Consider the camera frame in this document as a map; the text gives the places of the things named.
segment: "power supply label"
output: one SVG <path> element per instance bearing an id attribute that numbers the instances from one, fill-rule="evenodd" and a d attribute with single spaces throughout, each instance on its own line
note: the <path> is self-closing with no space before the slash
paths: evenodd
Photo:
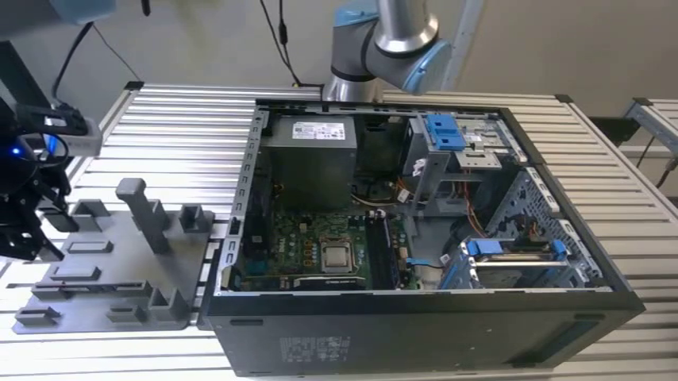
<path id="1" fill-rule="evenodd" d="M 292 126 L 292 139 L 346 140 L 343 123 L 298 121 Z"/>

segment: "motherboard chip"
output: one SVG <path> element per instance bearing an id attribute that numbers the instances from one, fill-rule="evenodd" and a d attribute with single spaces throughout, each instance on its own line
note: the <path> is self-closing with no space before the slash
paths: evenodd
<path id="1" fill-rule="evenodd" d="M 326 273 L 346 273 L 352 270 L 351 244 L 347 242 L 322 243 L 322 270 Z"/>

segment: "aluminum extrusion table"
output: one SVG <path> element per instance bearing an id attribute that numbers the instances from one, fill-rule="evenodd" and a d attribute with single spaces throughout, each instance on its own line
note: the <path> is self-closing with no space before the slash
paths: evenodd
<path id="1" fill-rule="evenodd" d="M 626 117 L 635 119 L 678 156 L 678 100 L 634 98 Z"/>
<path id="2" fill-rule="evenodd" d="M 100 125 L 105 138 L 100 157 L 79 158 L 69 165 L 73 192 L 68 201 L 100 198 L 109 210 L 123 209 L 113 192 L 117 182 L 124 177 L 144 178 L 148 198 L 160 198 L 167 210 L 183 202 L 199 202 L 218 214 L 210 259 L 226 234 L 256 98 L 316 99 L 319 94 L 303 88 L 152 84 L 125 90 Z M 678 210 L 579 108 L 554 96 L 510 94 L 412 97 L 387 92 L 384 102 L 511 109 L 647 311 L 553 372 L 334 375 L 323 379 L 678 379 Z M 44 227 L 49 238 L 63 242 L 65 235 Z M 40 280 L 47 267 L 40 263 L 0 266 L 0 375 L 51 381 L 235 379 L 214 334 L 199 331 L 195 324 L 168 332 L 16 335 L 13 312 L 25 304 L 31 283 Z M 202 281 L 207 274 L 206 263 Z"/>

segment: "green motherboard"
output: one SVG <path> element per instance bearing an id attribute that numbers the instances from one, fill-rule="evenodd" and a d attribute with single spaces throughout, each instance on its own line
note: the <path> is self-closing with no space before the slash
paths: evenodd
<path id="1" fill-rule="evenodd" d="M 267 261 L 246 260 L 243 291 L 288 290 L 295 278 L 328 275 L 363 278 L 367 289 L 372 289 L 364 221 L 366 217 L 359 215 L 276 212 L 272 217 L 270 258 Z M 388 222 L 388 233 L 394 255 L 398 255 L 400 248 L 407 252 L 399 219 Z M 348 248 L 350 264 L 346 271 L 328 274 L 322 264 L 322 248 L 338 244 Z"/>

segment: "gray plastic holder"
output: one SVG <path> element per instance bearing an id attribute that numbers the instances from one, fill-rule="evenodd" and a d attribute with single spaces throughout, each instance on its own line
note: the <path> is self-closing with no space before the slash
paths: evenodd
<path id="1" fill-rule="evenodd" d="M 157 200 L 147 201 L 144 188 L 140 179 L 120 182 L 116 194 L 131 212 L 109 212 L 100 200 L 79 202 L 80 231 L 64 242 L 64 260 L 33 285 L 33 297 L 15 315 L 13 332 L 187 326 L 214 213 L 194 204 L 165 212 Z"/>

